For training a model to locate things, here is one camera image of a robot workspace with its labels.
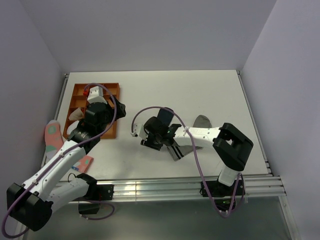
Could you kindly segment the dark blue patterned sock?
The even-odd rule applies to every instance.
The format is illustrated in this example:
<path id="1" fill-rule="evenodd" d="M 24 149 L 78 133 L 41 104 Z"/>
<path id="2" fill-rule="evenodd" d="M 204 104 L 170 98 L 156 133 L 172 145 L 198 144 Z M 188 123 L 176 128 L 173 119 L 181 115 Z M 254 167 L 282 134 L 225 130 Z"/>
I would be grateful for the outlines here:
<path id="1" fill-rule="evenodd" d="M 166 126 L 169 126 L 174 118 L 174 111 L 168 107 L 159 109 L 157 118 Z"/>

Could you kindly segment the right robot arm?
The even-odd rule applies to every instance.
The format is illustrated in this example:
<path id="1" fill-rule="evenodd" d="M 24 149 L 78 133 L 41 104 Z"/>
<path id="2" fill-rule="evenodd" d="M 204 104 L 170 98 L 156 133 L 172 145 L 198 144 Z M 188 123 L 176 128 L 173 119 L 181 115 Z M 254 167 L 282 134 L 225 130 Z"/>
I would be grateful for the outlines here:
<path id="1" fill-rule="evenodd" d="M 222 195 L 233 190 L 254 146 L 233 124 L 226 122 L 221 127 L 212 127 L 204 115 L 199 115 L 192 127 L 178 123 L 169 125 L 168 121 L 153 116 L 144 124 L 133 124 L 131 134 L 141 138 L 142 146 L 157 151 L 166 146 L 175 161 L 194 150 L 214 149 L 223 162 L 216 183 L 216 189 Z"/>

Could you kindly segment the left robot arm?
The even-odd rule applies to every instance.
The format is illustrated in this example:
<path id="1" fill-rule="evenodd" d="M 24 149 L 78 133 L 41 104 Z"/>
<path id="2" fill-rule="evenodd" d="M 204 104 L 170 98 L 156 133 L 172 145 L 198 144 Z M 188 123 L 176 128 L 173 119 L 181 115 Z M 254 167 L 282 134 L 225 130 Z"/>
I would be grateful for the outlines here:
<path id="1" fill-rule="evenodd" d="M 6 215 L 32 231 L 38 231 L 54 212 L 69 202 L 78 198 L 91 200 L 97 197 L 97 180 L 85 173 L 61 187 L 56 185 L 100 141 L 106 127 L 114 121 L 115 110 L 106 101 L 90 103 L 84 119 L 54 157 L 23 184 L 13 183 L 7 189 Z"/>

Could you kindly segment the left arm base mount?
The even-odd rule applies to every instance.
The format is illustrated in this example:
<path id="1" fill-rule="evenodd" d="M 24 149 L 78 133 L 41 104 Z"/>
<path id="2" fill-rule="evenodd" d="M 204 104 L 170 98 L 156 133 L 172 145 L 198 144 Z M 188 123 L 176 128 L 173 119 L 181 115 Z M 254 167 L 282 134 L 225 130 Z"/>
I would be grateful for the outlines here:
<path id="1" fill-rule="evenodd" d="M 79 216 L 88 221 L 100 221 L 111 217 L 116 207 L 110 203 L 113 199 L 114 185 L 97 185 L 89 196 L 76 198 Z"/>

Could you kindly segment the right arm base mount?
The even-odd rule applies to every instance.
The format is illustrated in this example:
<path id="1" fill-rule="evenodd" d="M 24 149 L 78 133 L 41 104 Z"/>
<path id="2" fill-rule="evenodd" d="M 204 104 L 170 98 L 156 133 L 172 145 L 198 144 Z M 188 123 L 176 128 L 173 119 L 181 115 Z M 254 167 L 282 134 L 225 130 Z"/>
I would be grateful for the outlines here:
<path id="1" fill-rule="evenodd" d="M 210 191 L 211 196 L 215 199 L 214 202 L 217 206 L 217 208 L 223 212 L 226 212 L 231 205 L 233 191 L 236 186 L 236 181 L 234 181 L 232 186 L 226 186 L 217 180 L 210 180 L 206 181 L 206 184 L 208 186 L 208 189 Z M 232 205 L 232 210 L 234 210 L 237 206 L 237 197 L 241 197 L 241 201 L 245 197 L 245 188 L 243 180 L 240 179 L 238 181 L 238 185 L 236 187 L 235 191 L 235 199 Z"/>

